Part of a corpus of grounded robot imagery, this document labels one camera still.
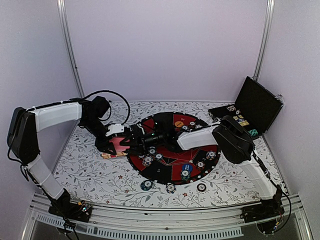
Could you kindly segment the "red playing card deck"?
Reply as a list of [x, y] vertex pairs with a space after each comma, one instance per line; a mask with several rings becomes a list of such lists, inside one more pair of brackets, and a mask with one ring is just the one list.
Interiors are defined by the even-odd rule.
[[116, 136], [113, 137], [109, 143], [110, 147], [107, 149], [108, 152], [102, 152], [101, 156], [103, 159], [114, 159], [114, 158], [119, 158], [119, 157], [124, 157], [126, 156], [127, 150], [130, 149], [129, 146], [126, 145], [121, 145], [121, 141], [124, 140], [124, 137]]

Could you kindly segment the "poker chips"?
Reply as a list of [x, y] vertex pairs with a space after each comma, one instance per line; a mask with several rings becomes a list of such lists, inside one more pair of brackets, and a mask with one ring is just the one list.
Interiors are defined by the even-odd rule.
[[153, 161], [154, 161], [154, 158], [152, 156], [147, 155], [146, 157], [143, 158], [142, 165], [144, 167], [149, 167]]
[[206, 156], [205, 156], [206, 160], [208, 160], [208, 161], [214, 160], [215, 157], [216, 157], [216, 152], [215, 152], [215, 151], [212, 151], [212, 150], [208, 151], [208, 152], [206, 153]]

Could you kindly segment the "green poker chip stack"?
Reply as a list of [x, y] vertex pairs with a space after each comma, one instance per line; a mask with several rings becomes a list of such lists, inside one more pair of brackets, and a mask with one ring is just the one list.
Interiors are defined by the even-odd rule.
[[153, 183], [150, 180], [145, 180], [140, 184], [140, 188], [143, 191], [149, 191], [153, 187]]

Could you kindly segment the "orange round dealer button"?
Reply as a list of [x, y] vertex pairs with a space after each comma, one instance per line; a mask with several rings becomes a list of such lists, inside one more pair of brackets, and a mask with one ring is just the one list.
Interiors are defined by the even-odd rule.
[[182, 121], [176, 121], [176, 122], [174, 123], [174, 126], [175, 126], [176, 128], [181, 128], [183, 125], [184, 125], [184, 123], [183, 123]]

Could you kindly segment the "blue small blind button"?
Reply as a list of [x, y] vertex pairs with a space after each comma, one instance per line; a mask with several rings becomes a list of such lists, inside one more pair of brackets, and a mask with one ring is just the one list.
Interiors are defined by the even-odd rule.
[[188, 172], [192, 172], [193, 171], [193, 166], [191, 164], [184, 164], [182, 166], [182, 170], [183, 171], [188, 171]]

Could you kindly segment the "blue beige poker chip stack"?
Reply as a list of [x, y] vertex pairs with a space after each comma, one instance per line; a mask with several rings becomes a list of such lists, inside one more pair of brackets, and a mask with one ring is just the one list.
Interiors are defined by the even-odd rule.
[[174, 184], [172, 184], [172, 183], [168, 183], [166, 185], [165, 189], [166, 189], [167, 193], [173, 194], [176, 191], [176, 186]]

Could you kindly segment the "red brown poker chip stack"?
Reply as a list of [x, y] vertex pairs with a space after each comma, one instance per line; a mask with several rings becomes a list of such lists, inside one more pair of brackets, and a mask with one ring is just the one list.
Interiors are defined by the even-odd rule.
[[207, 186], [204, 183], [199, 183], [196, 188], [199, 192], [204, 192], [207, 189]]

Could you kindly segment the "green chips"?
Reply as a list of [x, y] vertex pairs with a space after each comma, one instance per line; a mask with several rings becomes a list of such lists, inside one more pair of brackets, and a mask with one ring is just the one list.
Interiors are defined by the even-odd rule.
[[180, 177], [182, 181], [188, 181], [191, 178], [191, 172], [188, 170], [182, 170], [180, 172]]

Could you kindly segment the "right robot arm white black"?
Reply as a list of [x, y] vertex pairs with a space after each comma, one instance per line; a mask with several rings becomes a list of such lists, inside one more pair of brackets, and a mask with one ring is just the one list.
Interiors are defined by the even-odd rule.
[[167, 185], [169, 192], [203, 178], [224, 156], [256, 187], [262, 218], [269, 218], [281, 206], [280, 186], [272, 182], [250, 134], [229, 115], [210, 125], [188, 114], [157, 113], [125, 128], [119, 144], [135, 169]]

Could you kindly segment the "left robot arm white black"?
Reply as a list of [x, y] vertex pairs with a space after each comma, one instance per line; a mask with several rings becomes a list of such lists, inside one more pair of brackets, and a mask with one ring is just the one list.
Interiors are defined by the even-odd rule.
[[109, 130], [101, 120], [109, 109], [109, 101], [97, 96], [92, 100], [74, 98], [31, 108], [17, 107], [13, 111], [7, 135], [8, 154], [14, 155], [10, 160], [20, 163], [22, 172], [35, 181], [63, 217], [74, 213], [75, 204], [42, 157], [41, 141], [48, 129], [77, 122], [94, 136], [100, 152], [114, 155], [116, 149], [110, 142]]

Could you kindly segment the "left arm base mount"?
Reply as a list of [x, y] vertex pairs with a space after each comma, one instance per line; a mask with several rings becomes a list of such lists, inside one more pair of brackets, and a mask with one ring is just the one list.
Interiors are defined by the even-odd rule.
[[88, 223], [92, 214], [92, 205], [83, 200], [77, 203], [68, 198], [53, 200], [48, 212], [59, 217]]

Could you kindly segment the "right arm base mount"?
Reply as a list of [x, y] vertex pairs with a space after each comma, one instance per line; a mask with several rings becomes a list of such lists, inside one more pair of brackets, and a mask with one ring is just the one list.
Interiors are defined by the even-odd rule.
[[272, 205], [263, 205], [262, 203], [252, 206], [246, 206], [241, 209], [240, 218], [245, 223], [257, 223], [257, 229], [264, 235], [271, 235], [279, 228], [283, 219], [285, 210], [280, 204], [278, 208], [274, 208]]

